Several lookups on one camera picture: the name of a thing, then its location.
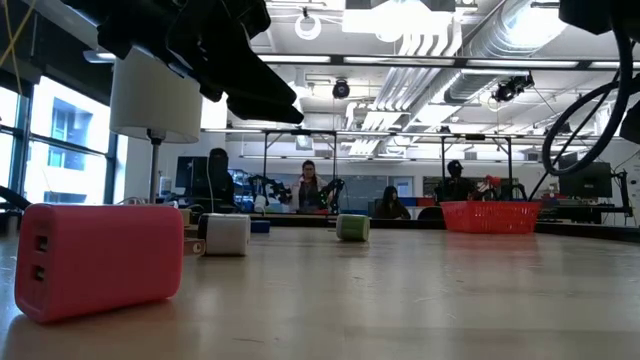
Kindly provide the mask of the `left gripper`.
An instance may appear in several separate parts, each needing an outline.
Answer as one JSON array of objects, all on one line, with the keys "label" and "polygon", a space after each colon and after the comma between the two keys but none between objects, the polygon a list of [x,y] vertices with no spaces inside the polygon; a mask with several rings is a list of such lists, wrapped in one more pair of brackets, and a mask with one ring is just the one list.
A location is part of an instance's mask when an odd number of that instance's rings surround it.
[{"label": "left gripper", "polygon": [[153,55],[242,120],[300,124],[295,92],[259,59],[250,40],[270,26],[264,0],[129,0]]}]

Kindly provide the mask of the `small white metal object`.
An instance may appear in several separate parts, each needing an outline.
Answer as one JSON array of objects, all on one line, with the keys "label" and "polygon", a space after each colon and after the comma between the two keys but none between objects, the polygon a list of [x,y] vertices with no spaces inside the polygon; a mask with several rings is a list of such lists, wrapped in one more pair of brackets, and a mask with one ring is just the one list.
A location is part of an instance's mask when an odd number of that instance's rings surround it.
[{"label": "small white metal object", "polygon": [[245,256],[251,235],[251,218],[244,214],[203,214],[198,238],[206,256]]}]

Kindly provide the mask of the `green white charger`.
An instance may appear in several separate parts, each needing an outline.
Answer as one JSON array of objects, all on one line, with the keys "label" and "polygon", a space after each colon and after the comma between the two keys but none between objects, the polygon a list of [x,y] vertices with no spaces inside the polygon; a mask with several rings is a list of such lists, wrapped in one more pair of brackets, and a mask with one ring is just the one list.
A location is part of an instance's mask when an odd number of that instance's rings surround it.
[{"label": "green white charger", "polygon": [[340,214],[336,221],[336,235],[341,241],[367,242],[370,219],[364,215]]}]

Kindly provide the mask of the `black overhead light bar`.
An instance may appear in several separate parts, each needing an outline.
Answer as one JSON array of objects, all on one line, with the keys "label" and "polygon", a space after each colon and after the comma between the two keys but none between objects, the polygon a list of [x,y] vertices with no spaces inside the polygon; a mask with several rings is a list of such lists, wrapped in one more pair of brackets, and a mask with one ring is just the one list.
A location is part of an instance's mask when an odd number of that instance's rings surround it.
[{"label": "black overhead light bar", "polygon": [[473,58],[444,56],[259,54],[272,65],[326,65],[452,69],[530,69],[548,71],[614,71],[616,59]]}]

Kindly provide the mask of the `person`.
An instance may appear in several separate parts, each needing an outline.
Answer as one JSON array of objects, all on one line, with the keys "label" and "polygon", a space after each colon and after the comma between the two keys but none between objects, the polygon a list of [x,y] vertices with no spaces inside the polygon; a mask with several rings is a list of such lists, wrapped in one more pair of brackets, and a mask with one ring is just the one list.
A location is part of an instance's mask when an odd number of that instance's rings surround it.
[{"label": "person", "polygon": [[399,201],[397,189],[394,186],[387,186],[384,189],[382,201],[376,207],[374,217],[388,220],[411,219],[408,210]]},{"label": "person", "polygon": [[228,172],[229,157],[222,148],[213,148],[207,162],[208,184],[211,199],[216,203],[234,204],[234,183]]},{"label": "person", "polygon": [[291,186],[290,209],[294,213],[313,214],[325,208],[320,192],[328,184],[316,173],[315,163],[305,160],[302,174]]},{"label": "person", "polygon": [[447,164],[449,177],[446,177],[435,188],[436,202],[466,201],[476,192],[476,185],[462,176],[463,166],[458,160]]}]

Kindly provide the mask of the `black computer monitor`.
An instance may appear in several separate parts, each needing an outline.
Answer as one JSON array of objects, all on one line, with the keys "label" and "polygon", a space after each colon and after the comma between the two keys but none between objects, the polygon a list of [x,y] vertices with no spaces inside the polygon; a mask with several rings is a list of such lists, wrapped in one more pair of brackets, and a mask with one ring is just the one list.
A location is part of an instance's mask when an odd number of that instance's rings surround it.
[{"label": "black computer monitor", "polygon": [[593,162],[586,168],[559,178],[562,195],[579,198],[611,198],[612,172],[607,162]]},{"label": "black computer monitor", "polygon": [[178,157],[175,186],[183,188],[186,196],[206,197],[209,194],[207,164],[208,158],[203,156]]}]

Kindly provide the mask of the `white table lamp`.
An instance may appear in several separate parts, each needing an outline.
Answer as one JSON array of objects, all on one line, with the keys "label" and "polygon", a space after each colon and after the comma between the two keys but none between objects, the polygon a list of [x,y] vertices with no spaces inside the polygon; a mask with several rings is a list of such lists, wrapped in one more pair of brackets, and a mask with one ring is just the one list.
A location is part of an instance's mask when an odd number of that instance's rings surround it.
[{"label": "white table lamp", "polygon": [[133,206],[142,212],[134,223],[144,235],[171,234],[178,250],[184,249],[184,216],[157,203],[160,149],[198,142],[201,110],[198,85],[143,51],[133,49],[115,62],[109,126],[127,139],[123,197],[145,201]]}]

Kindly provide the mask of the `white ceiling light panel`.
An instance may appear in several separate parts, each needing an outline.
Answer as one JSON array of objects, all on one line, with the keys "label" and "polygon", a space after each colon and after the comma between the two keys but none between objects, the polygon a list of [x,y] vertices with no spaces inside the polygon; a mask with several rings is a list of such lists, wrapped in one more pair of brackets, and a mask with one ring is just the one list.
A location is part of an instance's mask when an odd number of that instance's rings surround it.
[{"label": "white ceiling light panel", "polygon": [[400,56],[439,56],[461,39],[456,0],[345,0],[344,33],[374,35],[379,41],[400,41]]}]

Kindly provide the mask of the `large window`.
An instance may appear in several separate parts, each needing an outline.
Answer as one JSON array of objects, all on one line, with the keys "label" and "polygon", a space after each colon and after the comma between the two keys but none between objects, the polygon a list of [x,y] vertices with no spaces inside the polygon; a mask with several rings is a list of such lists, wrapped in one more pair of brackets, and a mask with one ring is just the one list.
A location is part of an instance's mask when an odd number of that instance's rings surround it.
[{"label": "large window", "polygon": [[42,77],[0,86],[0,186],[33,203],[100,204],[112,196],[117,138],[110,109]]}]

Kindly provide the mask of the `pink two-port charger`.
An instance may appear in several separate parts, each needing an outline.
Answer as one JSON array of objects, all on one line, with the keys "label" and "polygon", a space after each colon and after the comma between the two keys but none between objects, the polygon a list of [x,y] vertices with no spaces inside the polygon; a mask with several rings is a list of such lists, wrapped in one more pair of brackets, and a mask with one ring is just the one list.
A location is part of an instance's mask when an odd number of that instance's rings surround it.
[{"label": "pink two-port charger", "polygon": [[173,207],[33,204],[20,228],[15,303],[50,323],[164,300],[180,287],[183,255]]}]

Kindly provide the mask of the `red plastic basket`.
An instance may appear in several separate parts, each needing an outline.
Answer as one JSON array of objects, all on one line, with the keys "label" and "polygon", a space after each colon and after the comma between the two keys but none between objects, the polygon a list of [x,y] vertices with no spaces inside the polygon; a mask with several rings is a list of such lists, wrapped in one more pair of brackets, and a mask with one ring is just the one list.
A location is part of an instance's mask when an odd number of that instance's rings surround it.
[{"label": "red plastic basket", "polygon": [[477,234],[529,234],[541,204],[522,201],[452,201],[441,209],[449,231]]}]

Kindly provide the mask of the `black background rig frame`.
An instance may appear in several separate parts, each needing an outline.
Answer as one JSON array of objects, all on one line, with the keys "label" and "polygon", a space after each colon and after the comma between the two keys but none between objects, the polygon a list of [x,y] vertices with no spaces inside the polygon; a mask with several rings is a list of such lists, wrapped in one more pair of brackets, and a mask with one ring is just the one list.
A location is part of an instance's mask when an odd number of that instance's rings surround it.
[{"label": "black background rig frame", "polygon": [[[265,137],[265,139],[264,139],[264,154],[263,154],[263,176],[266,178],[267,160],[268,160],[268,157],[269,157],[268,156],[268,148],[271,146],[270,145],[271,143],[269,143],[269,141],[268,141],[269,134],[277,133],[278,136],[280,136],[280,135],[283,135],[283,134],[285,134],[287,132],[285,130],[282,130],[282,131],[280,131],[280,130],[277,130],[277,131],[276,130],[264,130],[263,132],[265,134],[264,135],[264,137]],[[336,157],[336,153],[335,153],[335,150],[336,150],[335,148],[337,146],[337,133],[335,131],[295,129],[295,130],[288,131],[288,133],[290,133],[290,135],[292,135],[292,136],[294,136],[294,135],[295,136],[303,136],[303,137],[306,137],[306,138],[309,138],[309,139],[311,139],[314,135],[315,136],[319,136],[319,137],[323,137],[325,135],[327,135],[327,136],[328,135],[332,135],[334,137],[334,144],[332,145],[333,146],[333,150],[334,150],[333,157],[321,157],[321,159],[325,159],[325,160],[327,160],[327,159],[331,160],[332,159],[333,160],[333,178],[332,178],[332,180],[335,179],[335,178],[338,178],[337,177],[337,163],[336,163],[337,157]],[[291,186],[289,188],[285,187],[285,190],[282,190],[282,191],[280,191],[278,193],[278,194],[281,194],[282,198],[284,199],[284,200],[281,200],[281,202],[283,202],[285,205],[288,205],[289,209],[290,209],[289,202],[290,202],[290,198],[291,198]],[[329,214],[329,213],[328,213],[327,210],[320,210],[317,213],[313,213],[313,214]]]},{"label": "black background rig frame", "polygon": [[504,178],[509,186],[514,184],[511,137],[467,133],[440,134],[439,138],[441,181],[449,177],[447,164],[458,160],[463,166],[462,176],[477,187],[477,192],[469,200],[486,198],[486,192],[493,192],[492,197],[498,199]]}]

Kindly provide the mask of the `silver ventilation duct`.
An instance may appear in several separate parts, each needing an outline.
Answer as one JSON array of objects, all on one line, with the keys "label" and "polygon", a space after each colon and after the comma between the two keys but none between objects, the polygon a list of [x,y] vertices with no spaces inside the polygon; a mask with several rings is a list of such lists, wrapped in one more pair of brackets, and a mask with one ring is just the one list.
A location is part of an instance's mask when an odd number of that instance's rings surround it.
[{"label": "silver ventilation duct", "polygon": [[[557,9],[534,7],[541,0],[507,0],[463,50],[470,57],[527,58],[558,37],[567,25]],[[493,83],[497,75],[451,73],[444,101],[465,103]]]}]

